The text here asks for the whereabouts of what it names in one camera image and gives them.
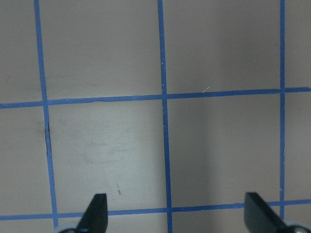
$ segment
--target small dark mark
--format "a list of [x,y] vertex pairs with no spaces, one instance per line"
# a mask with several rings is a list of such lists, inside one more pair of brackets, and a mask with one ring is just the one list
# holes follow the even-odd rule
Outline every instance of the small dark mark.
[[118,183],[117,183],[117,187],[118,187],[119,195],[121,195],[121,191],[120,191],[120,187],[119,187],[119,184],[118,184]]

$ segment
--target gray surface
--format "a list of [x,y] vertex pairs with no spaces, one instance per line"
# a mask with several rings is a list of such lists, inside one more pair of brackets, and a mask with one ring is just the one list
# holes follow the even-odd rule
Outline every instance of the gray surface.
[[241,209],[174,213],[173,222],[173,230],[178,233],[248,233]]
[[279,96],[169,100],[173,206],[279,199]]
[[[106,233],[164,233],[167,231],[166,214],[109,216]],[[80,218],[60,218],[59,224],[78,222]]]
[[300,222],[310,229],[311,205],[292,205],[285,207],[285,219]]
[[51,213],[43,109],[1,109],[0,132],[0,216]]
[[0,103],[40,101],[32,1],[0,1]]
[[153,0],[42,0],[50,99],[161,93]]
[[161,101],[50,107],[58,211],[83,212],[94,193],[109,210],[166,207]]
[[286,96],[285,198],[311,198],[310,93]]
[[[39,2],[49,99],[161,93],[156,1]],[[278,0],[163,5],[169,93],[279,88]],[[286,1],[286,87],[311,85],[310,9]],[[1,1],[0,15],[0,103],[40,101],[33,1]],[[174,206],[233,204],[244,191],[279,200],[279,95],[168,104]],[[311,199],[310,104],[286,94],[287,200]],[[51,213],[43,121],[42,107],[0,109],[0,216]],[[84,211],[95,192],[109,210],[166,207],[160,100],[50,106],[50,130],[60,213]],[[286,206],[286,218],[311,225],[309,209]],[[173,225],[245,232],[241,209],[174,213]],[[166,228],[166,214],[148,214],[111,216],[108,230]],[[52,220],[2,231],[52,232]]]
[[279,2],[165,0],[169,93],[279,88]]
[[286,85],[311,87],[311,1],[286,1]]
[[31,219],[0,221],[1,232],[3,233],[52,233],[52,219]]

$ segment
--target grid square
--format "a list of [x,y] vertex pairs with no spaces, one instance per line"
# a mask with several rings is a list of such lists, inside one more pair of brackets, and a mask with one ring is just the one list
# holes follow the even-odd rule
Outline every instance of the grid square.
[[161,94],[153,0],[41,2],[50,99]]
[[[80,218],[60,218],[59,225],[78,223]],[[120,215],[108,217],[107,233],[165,233],[167,232],[167,217],[164,213]]]
[[279,1],[163,4],[169,93],[279,88]]
[[248,233],[243,222],[243,209],[173,213],[173,231]]
[[109,210],[166,207],[161,101],[50,107],[59,212],[83,212],[95,193]]
[[286,86],[311,87],[311,1],[286,1]]
[[285,198],[311,199],[310,93],[286,95]]
[[279,96],[169,100],[174,206],[279,199]]
[[4,233],[52,233],[52,219],[30,219],[30,220],[9,220],[0,221],[1,232]]
[[0,2],[0,103],[40,101],[32,1]]
[[311,205],[289,205],[285,206],[285,219],[288,221],[300,222],[310,229]]
[[1,109],[0,132],[0,215],[50,214],[43,109]]

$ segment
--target blue grid line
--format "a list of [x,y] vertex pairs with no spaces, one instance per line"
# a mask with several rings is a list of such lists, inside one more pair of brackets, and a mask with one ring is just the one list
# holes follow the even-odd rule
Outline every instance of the blue grid line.
[[56,205],[56,193],[55,193],[55,186],[54,186],[54,171],[53,171],[52,148],[51,148],[50,128],[49,128],[50,116],[49,116],[48,98],[46,94],[39,0],[34,0],[34,7],[35,7],[35,31],[37,35],[37,52],[38,52],[38,62],[39,62],[41,94],[42,94],[42,100],[43,100],[44,129],[45,129],[45,140],[46,140],[46,147],[47,147],[47,163],[48,163],[48,174],[49,174],[49,183],[50,183],[52,216],[53,216],[54,227],[57,227],[58,226],[57,205]]
[[[290,205],[305,205],[311,204],[311,199],[306,200],[285,200],[285,201],[269,201],[269,206],[290,206]],[[157,214],[170,212],[195,212],[195,211],[210,211],[210,210],[230,210],[230,209],[242,209],[244,203],[234,204],[220,204],[220,205],[204,205],[204,206],[188,206],[188,207],[173,207],[171,210],[167,208],[155,208],[155,209],[136,209],[136,210],[116,210],[109,211],[109,216],[121,216],[121,215],[140,215],[140,214]],[[58,218],[71,218],[82,217],[83,213],[58,213]],[[0,216],[0,221],[4,220],[25,220],[25,219],[44,219],[53,218],[53,214],[35,214],[35,215],[9,215]]]
[[[285,0],[280,0],[280,201],[285,199]],[[280,217],[284,219],[284,205]]]
[[160,62],[161,62],[161,85],[162,85],[162,106],[163,106],[163,140],[165,158],[165,183],[166,183],[166,206],[167,206],[167,232],[173,233],[172,216],[172,195],[171,195],[171,170],[170,170],[170,149],[169,149],[169,120],[167,107],[167,81],[166,81],[166,59],[165,59],[165,34],[164,34],[164,12],[162,0],[157,1],[160,41]]
[[[232,91],[215,91],[205,93],[179,93],[166,95],[144,95],[144,96],[111,96],[111,97],[94,97],[94,98],[76,98],[76,99],[57,99],[48,100],[48,105],[60,104],[77,104],[77,103],[94,103],[94,102],[121,102],[121,101],[141,101],[141,100],[162,100],[165,98],[172,99],[188,99],[188,98],[210,98],[225,96],[244,96],[244,95],[270,95],[281,94],[284,91],[280,89],[253,89],[253,90],[232,90]],[[311,92],[309,87],[288,87],[285,93]],[[43,106],[43,101],[34,102],[17,102],[17,103],[0,103],[0,109],[9,108],[26,108]]]
[[19,102],[19,103],[0,103],[0,109],[27,108],[27,107],[38,107],[38,106],[43,106],[43,102],[34,101],[34,102]]

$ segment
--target blue tape line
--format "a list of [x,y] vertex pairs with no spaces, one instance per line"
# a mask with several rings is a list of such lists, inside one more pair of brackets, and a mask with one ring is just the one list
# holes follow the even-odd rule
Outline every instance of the blue tape line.
[[45,140],[46,140],[46,146],[47,146],[47,162],[48,162],[48,174],[49,174],[50,195],[51,195],[51,204],[52,204],[52,215],[53,215],[54,227],[57,227],[58,218],[57,218],[56,194],[55,194],[55,186],[54,186],[54,171],[53,171],[52,149],[51,149],[50,129],[49,129],[50,117],[49,117],[48,98],[46,94],[39,0],[34,0],[34,7],[35,7],[35,30],[36,30],[36,35],[37,35],[39,74],[40,74],[40,83],[41,83],[41,94],[42,94],[42,100],[43,100]]
[[309,87],[290,87],[285,89],[285,93],[293,93],[293,92],[310,92],[311,89]]
[[58,213],[58,218],[66,218],[66,217],[82,217],[84,213]]
[[306,205],[311,204],[311,200],[285,200],[284,205]]
[[43,102],[34,101],[34,102],[22,102],[22,103],[0,103],[0,109],[27,108],[27,107],[38,107],[38,106],[43,106]]
[[26,219],[47,219],[53,218],[52,214],[42,214],[42,215],[8,215],[0,216],[0,221],[6,220],[26,220]]
[[[243,95],[270,95],[280,94],[280,89],[258,89],[258,90],[234,90],[234,91],[216,91],[205,93],[180,93],[167,94],[166,98],[171,99],[188,99],[188,98],[208,98],[222,96],[243,96]],[[311,92],[309,87],[290,87],[285,89],[285,93]],[[165,95],[145,95],[145,96],[112,96],[112,97],[95,97],[95,98],[77,98],[77,99],[59,99],[48,100],[48,105],[75,104],[75,103],[93,103],[93,102],[121,102],[121,101],[140,101],[140,100],[161,100]],[[42,101],[20,102],[20,103],[1,103],[0,109],[7,108],[25,108],[43,106]]]
[[285,89],[285,0],[280,0],[280,89]]
[[[285,0],[280,0],[280,201],[285,199]],[[280,205],[280,218],[285,208]]]
[[187,98],[223,97],[223,96],[244,96],[244,95],[267,95],[267,94],[279,94],[279,93],[280,93],[279,89],[217,91],[217,92],[205,92],[205,93],[168,94],[167,99],[187,99]]
[[164,158],[165,158],[165,181],[166,181],[166,206],[167,211],[167,232],[173,233],[172,217],[172,195],[171,195],[171,170],[170,170],[170,149],[168,133],[168,108],[167,108],[167,80],[166,80],[166,59],[165,59],[165,34],[164,34],[164,13],[162,0],[157,1],[161,61],[161,85],[162,85],[162,106],[163,106],[163,135],[164,135]]
[[[280,94],[280,201],[285,199],[285,93]],[[280,217],[284,219],[284,206],[280,206]]]
[[114,96],[114,97],[95,97],[95,98],[79,98],[79,99],[61,99],[49,100],[49,105],[72,104],[72,103],[93,103],[93,102],[119,102],[119,101],[140,101],[140,100],[161,100],[162,95],[146,95],[146,96]]
[[[305,205],[311,204],[311,199],[306,200],[285,200],[285,201],[269,201],[269,206],[288,206],[288,205]],[[244,203],[234,204],[220,204],[220,205],[204,205],[204,206],[187,206],[187,207],[173,207],[169,208],[155,208],[155,209],[137,209],[137,210],[116,210],[109,211],[109,216],[121,215],[140,215],[140,214],[156,214],[156,213],[175,213],[175,212],[194,212],[194,211],[210,211],[210,210],[230,210],[242,209]],[[82,217],[83,213],[58,213],[58,218]],[[40,214],[40,215],[10,215],[0,216],[0,220],[22,220],[22,219],[43,219],[53,218],[53,214]]]
[[156,208],[156,209],[138,209],[138,210],[115,210],[109,211],[108,215],[140,215],[140,214],[156,214],[156,213],[166,213],[167,208]]
[[166,81],[164,15],[163,15],[163,2],[162,2],[162,0],[157,1],[157,8],[158,8],[158,20],[159,20],[162,94],[166,95],[167,94],[167,81]]

